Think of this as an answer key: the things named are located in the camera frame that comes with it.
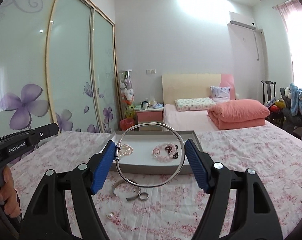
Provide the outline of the person's left hand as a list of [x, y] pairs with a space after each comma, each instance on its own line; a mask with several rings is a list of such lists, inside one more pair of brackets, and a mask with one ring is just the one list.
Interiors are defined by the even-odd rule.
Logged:
[[14, 180], [10, 168], [6, 165], [3, 169], [3, 179], [5, 184], [0, 189], [0, 202], [5, 202], [4, 212], [11, 218], [16, 218], [21, 215], [18, 195], [14, 189]]

